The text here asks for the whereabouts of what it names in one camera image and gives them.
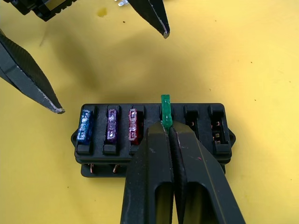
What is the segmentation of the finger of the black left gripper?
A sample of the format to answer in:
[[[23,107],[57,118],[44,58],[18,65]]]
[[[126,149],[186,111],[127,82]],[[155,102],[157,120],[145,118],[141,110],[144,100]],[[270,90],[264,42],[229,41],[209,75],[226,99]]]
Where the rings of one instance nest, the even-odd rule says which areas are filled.
[[[164,2],[162,0],[133,0],[133,9],[163,37],[170,35],[170,26],[167,19]]]
[[[0,33],[0,77],[22,94],[62,114],[65,109],[43,71],[24,48]]]

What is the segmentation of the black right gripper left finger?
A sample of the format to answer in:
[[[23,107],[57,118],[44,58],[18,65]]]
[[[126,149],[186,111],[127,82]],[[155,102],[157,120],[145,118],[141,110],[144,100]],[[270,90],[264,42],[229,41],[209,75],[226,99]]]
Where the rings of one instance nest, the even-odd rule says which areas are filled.
[[[168,134],[161,122],[151,125],[127,168],[122,224],[170,224],[173,169]]]

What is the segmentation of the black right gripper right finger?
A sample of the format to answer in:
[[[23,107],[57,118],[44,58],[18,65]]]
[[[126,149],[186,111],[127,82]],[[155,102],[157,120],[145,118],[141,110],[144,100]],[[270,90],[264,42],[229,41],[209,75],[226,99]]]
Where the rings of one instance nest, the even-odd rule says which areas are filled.
[[[219,162],[185,124],[173,124],[169,142],[180,224],[245,222]]]

